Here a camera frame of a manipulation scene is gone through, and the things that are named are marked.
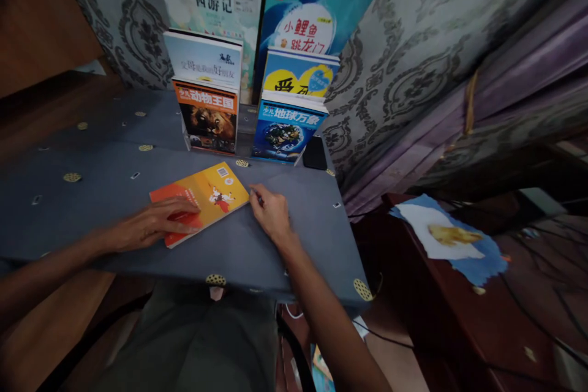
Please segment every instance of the left hand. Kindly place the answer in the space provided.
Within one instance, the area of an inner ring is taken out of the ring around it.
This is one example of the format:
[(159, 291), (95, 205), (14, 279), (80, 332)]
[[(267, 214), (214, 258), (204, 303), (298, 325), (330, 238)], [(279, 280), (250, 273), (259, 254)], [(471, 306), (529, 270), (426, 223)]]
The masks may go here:
[(147, 248), (166, 233), (194, 234), (198, 231), (198, 228), (168, 220), (172, 214), (182, 212), (197, 214), (200, 208), (182, 197), (164, 199), (123, 219), (114, 227), (90, 233), (87, 239), (105, 253)]

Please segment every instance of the blue book cover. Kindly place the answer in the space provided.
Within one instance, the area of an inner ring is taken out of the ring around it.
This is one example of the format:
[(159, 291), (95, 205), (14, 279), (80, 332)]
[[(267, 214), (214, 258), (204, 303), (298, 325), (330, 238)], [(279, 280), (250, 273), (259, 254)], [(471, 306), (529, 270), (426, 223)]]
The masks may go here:
[(191, 81), (241, 89), (241, 42), (224, 42), (188, 32), (164, 32), (173, 73)]
[(294, 164), (328, 112), (282, 101), (262, 97), (251, 156)]
[(339, 70), (337, 57), (268, 50), (263, 89), (324, 97)]
[(268, 49), (338, 56), (372, 0), (265, 0), (255, 90), (262, 88)]

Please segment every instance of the black phone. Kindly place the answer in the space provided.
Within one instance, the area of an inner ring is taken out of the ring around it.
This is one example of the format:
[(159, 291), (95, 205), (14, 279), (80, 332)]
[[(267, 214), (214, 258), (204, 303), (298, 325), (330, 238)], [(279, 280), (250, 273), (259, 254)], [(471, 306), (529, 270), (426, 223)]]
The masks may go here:
[(304, 154), (302, 155), (302, 161), (305, 167), (326, 170), (325, 147), (321, 138), (312, 137), (308, 141)]

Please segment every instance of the desk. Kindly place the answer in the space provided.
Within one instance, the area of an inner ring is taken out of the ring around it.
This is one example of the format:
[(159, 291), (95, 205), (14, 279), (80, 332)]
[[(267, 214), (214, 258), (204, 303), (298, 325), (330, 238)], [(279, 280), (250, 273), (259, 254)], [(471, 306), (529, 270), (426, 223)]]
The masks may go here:
[[(239, 129), (254, 127), (256, 115), (244, 109)], [(135, 112), (145, 112), (137, 116)], [(38, 259), (90, 230), (116, 222), (149, 203), (149, 192), (226, 161), (244, 186), (265, 183), (288, 198), (292, 224), (318, 270), (348, 312), (367, 307), (353, 286), (366, 281), (349, 220), (334, 177), (325, 171), (248, 159), (252, 136), (240, 134), (232, 157), (187, 151), (181, 115), (173, 92), (128, 91), (85, 121), (87, 130), (70, 127), (46, 139), (11, 164), (0, 184), (0, 257)], [(144, 144), (154, 145), (140, 151)], [(333, 163), (328, 157), (331, 169)], [(77, 183), (66, 173), (82, 175)], [(139, 172), (136, 179), (130, 177)], [(42, 195), (38, 205), (31, 205)], [(228, 285), (280, 300), (291, 300), (280, 257), (245, 206), (173, 250), (163, 242), (140, 251), (111, 256), (98, 268), (117, 273), (204, 281), (220, 274)]]
[[(388, 206), (411, 198), (383, 197)], [(393, 306), (417, 348), (415, 355), (432, 392), (544, 392), (553, 390), (549, 384), (559, 384), (553, 343), (524, 315), (499, 277), (488, 281), (484, 295), (477, 295), (449, 262), (427, 258), (412, 228), (386, 212), (366, 216), (353, 231), (368, 274), (382, 273), (392, 293)], [(530, 255), (508, 237), (494, 239), (513, 257), (507, 278), (526, 308), (553, 335), (578, 350), (587, 350), (586, 341), (573, 333), (571, 324), (562, 325), (565, 312), (551, 302), (551, 286), (540, 277)], [(556, 262), (556, 255), (551, 258)], [(557, 260), (558, 265), (565, 262), (561, 257)], [(526, 355), (525, 347), (533, 350), (535, 361)]]

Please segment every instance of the earth globe image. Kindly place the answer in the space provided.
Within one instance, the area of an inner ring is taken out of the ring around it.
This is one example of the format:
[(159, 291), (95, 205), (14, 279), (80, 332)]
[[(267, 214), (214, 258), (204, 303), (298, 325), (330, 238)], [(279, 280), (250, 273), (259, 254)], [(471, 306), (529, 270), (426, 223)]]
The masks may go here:
[(302, 141), (304, 134), (300, 127), (283, 122), (274, 122), (263, 131), (265, 141), (278, 150), (293, 150)]

